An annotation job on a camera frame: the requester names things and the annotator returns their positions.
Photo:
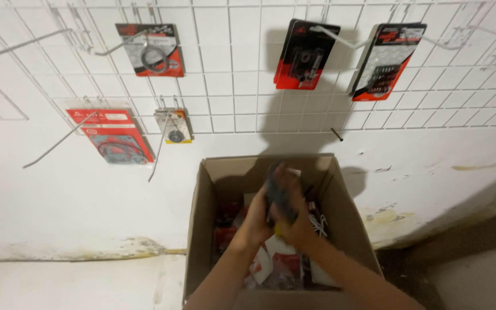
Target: forearm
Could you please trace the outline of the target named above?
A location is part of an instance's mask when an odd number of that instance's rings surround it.
[[[344,289],[359,309],[423,309],[409,295],[324,239],[316,238],[310,243],[307,255]]]
[[[244,278],[259,250],[239,231],[210,274],[187,301],[184,310],[229,310],[244,286]]]

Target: hand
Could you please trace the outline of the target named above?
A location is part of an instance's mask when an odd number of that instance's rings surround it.
[[[309,247],[318,236],[313,231],[309,220],[309,212],[301,193],[300,180],[295,174],[288,171],[283,164],[275,170],[274,178],[290,194],[290,206],[298,213],[298,217],[293,224],[290,224],[275,204],[271,205],[271,217],[286,243],[307,254]]]
[[[265,198],[265,185],[254,196],[248,209],[248,214],[239,231],[235,234],[231,244],[237,243],[251,247],[261,246],[265,240],[273,235],[272,229],[267,226],[265,221],[267,201]]]

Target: packaged bearing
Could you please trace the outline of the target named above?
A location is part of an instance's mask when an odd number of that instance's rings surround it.
[[[317,86],[335,39],[315,31],[316,26],[323,26],[334,34],[340,32],[340,26],[299,19],[290,21],[273,79],[277,89],[313,90]]]
[[[421,23],[378,25],[353,83],[352,101],[386,100],[425,30]]]
[[[137,76],[183,76],[174,25],[116,24],[116,29]]]

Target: white wire grid panel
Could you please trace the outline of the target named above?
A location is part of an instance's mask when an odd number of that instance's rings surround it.
[[[15,63],[69,123],[68,108],[131,108],[146,134],[160,132],[152,116],[159,106],[186,108],[198,134],[496,126],[496,36],[464,29],[496,31],[496,2],[308,1],[0,0],[0,49],[59,29],[85,31],[2,55],[0,72]],[[291,18],[341,25],[340,36],[353,42],[379,23],[424,22],[431,39],[465,46],[422,41],[388,100],[351,102],[363,49],[340,43],[314,91],[275,89]],[[185,76],[136,77],[123,49],[83,51],[119,44],[115,23],[175,24]],[[27,119],[1,89],[0,119]]]

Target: cardboard box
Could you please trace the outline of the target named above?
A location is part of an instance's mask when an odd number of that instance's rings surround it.
[[[212,268],[212,237],[218,202],[242,201],[264,184],[266,171],[284,157],[229,157],[204,159],[192,198],[183,300],[191,295]],[[329,240],[362,265],[381,275],[359,212],[332,154],[288,157],[286,165],[302,171],[313,184],[310,196],[326,216]],[[242,290],[235,309],[344,309],[351,308],[341,291]]]

